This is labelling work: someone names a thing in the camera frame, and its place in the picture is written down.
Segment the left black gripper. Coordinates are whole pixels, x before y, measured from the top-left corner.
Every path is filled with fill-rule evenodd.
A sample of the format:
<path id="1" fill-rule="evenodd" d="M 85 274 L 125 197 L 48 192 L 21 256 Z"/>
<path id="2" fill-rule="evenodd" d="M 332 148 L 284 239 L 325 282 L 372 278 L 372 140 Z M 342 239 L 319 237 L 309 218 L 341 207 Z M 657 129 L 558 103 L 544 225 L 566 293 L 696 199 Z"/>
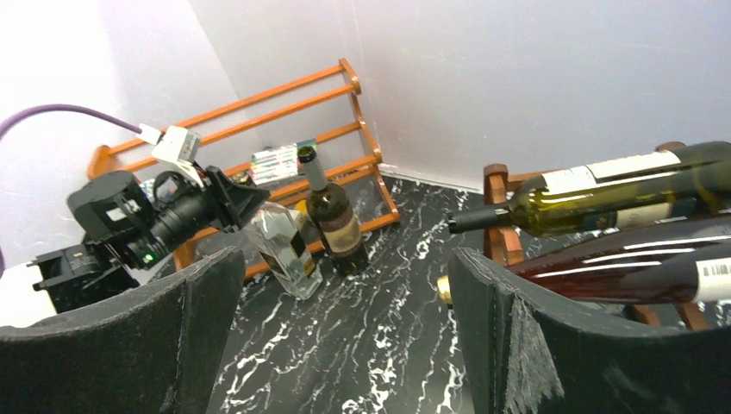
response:
<path id="1" fill-rule="evenodd" d="M 210 224 L 220 231 L 243 230 L 270 197 L 268 190 L 234 182 L 218 167 L 208 166 L 205 175 L 213 198 L 214 218 Z"/>

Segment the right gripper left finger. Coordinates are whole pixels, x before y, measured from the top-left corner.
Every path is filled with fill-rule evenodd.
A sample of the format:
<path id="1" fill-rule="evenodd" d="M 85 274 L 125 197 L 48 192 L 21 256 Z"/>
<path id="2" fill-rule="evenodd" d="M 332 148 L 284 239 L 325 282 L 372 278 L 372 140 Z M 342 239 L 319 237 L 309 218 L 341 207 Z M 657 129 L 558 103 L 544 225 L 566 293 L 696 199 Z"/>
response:
<path id="1" fill-rule="evenodd" d="M 4 413 L 203 413 L 246 261 L 224 248 L 113 298 L 1 330 Z"/>

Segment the dark wine bottle silver cap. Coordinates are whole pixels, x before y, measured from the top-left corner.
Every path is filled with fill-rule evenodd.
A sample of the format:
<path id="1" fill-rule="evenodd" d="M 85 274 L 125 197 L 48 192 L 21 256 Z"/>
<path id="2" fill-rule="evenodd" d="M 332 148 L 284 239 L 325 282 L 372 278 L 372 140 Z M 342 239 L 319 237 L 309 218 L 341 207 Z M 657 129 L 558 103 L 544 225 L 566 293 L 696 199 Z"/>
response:
<path id="1" fill-rule="evenodd" d="M 328 180 L 314 147 L 300 147 L 297 160 L 309 182 L 307 212 L 334 270 L 343 277 L 362 274 L 369 267 L 369 258 L 349 196 L 340 185 Z"/>

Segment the green wine bottle white label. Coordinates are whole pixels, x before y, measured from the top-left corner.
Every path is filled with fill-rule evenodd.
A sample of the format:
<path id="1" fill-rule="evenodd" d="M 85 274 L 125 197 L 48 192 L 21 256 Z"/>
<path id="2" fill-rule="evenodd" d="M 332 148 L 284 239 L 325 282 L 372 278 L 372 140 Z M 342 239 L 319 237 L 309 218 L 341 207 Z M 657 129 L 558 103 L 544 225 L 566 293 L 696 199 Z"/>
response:
<path id="1" fill-rule="evenodd" d="M 730 206 L 730 160 L 713 162 L 703 160 L 695 169 L 670 172 L 668 165 L 680 162 L 676 156 L 670 159 L 650 160 L 651 168 L 660 167 L 660 172 L 650 172 L 649 179 L 634 177 L 630 167 L 627 172 L 612 171 L 604 161 L 583 166 L 567 168 L 569 174 L 558 178 L 545 177 L 543 191 L 530 190 L 528 196 L 511 204 L 498 204 L 495 209 L 486 206 L 451 213 L 447 225 L 451 233 L 485 229 L 488 226 L 518 221 L 526 217 L 525 208 L 529 203 L 540 202 L 541 207 L 533 212 L 533 218 L 549 211 L 558 213 L 567 208 L 578 212 L 579 204 L 596 210 L 600 204 L 614 204 L 620 200 L 622 187 L 631 185 L 628 195 L 645 203 L 650 198 L 660 198 L 665 192 L 673 193 L 684 199 L 671 211 L 671 220 L 690 218 L 702 214 L 725 210 Z"/>

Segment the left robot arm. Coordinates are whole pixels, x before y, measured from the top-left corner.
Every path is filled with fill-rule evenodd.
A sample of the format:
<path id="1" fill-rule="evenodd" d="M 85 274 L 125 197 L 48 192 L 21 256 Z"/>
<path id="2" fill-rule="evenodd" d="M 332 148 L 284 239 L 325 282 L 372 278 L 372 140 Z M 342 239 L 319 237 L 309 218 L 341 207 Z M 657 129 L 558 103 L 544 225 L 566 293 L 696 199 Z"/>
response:
<path id="1" fill-rule="evenodd" d="M 204 229 L 244 229 L 270 197 L 217 167 L 194 171 L 201 184 L 165 171 L 145 191 L 131 172 L 115 171 L 70 194 L 82 241 L 1 271 L 2 326 L 25 328 L 134 289 L 131 270 L 157 266 Z"/>

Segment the red wine bottle gold cap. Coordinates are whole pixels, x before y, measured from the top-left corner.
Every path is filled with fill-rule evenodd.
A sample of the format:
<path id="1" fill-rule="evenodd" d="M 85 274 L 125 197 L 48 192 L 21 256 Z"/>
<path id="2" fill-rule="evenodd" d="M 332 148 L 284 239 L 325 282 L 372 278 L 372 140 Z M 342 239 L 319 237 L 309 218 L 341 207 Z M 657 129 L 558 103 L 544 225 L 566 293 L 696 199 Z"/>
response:
<path id="1" fill-rule="evenodd" d="M 726 300 L 730 297 L 730 216 L 618 231 L 507 268 L 577 301 Z"/>

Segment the clear liquor bottle dark label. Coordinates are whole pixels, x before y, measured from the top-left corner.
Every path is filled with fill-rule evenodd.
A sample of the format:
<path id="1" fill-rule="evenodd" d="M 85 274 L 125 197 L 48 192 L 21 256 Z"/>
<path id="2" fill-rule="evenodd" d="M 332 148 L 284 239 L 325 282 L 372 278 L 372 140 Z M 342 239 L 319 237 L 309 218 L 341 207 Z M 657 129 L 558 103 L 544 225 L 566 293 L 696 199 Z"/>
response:
<path id="1" fill-rule="evenodd" d="M 282 287 L 298 299 L 310 298 L 322 282 L 303 237 L 313 226 L 306 213 L 266 201 L 243 229 Z"/>

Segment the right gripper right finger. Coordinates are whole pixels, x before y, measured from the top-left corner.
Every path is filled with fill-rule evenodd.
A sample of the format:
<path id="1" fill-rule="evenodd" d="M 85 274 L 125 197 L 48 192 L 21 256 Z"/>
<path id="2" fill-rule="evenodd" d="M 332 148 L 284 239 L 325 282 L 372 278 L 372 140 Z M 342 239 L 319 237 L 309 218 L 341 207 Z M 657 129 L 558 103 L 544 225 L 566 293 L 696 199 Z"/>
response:
<path id="1" fill-rule="evenodd" d="M 612 316 L 471 248 L 447 267 L 477 413 L 727 413 L 730 330 Z"/>

